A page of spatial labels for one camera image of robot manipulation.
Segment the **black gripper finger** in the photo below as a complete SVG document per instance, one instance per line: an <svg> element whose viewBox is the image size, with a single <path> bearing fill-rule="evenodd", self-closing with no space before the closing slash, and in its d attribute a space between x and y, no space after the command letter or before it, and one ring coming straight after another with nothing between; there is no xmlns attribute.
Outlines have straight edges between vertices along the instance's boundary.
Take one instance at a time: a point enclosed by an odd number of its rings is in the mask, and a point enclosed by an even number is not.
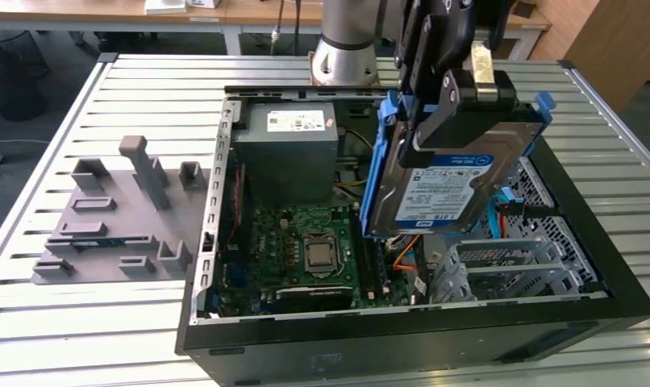
<svg viewBox="0 0 650 387"><path fill-rule="evenodd" d="M440 98L408 120L401 166L428 167L437 149L465 148L513 113L514 84L506 72L494 69L492 52L484 41L476 41L469 51L440 51Z"/></svg>
<svg viewBox="0 0 650 387"><path fill-rule="evenodd" d="M449 14L409 14L398 41L400 91L404 118L421 116L426 105L436 105L442 81L437 75L437 59Z"/></svg>

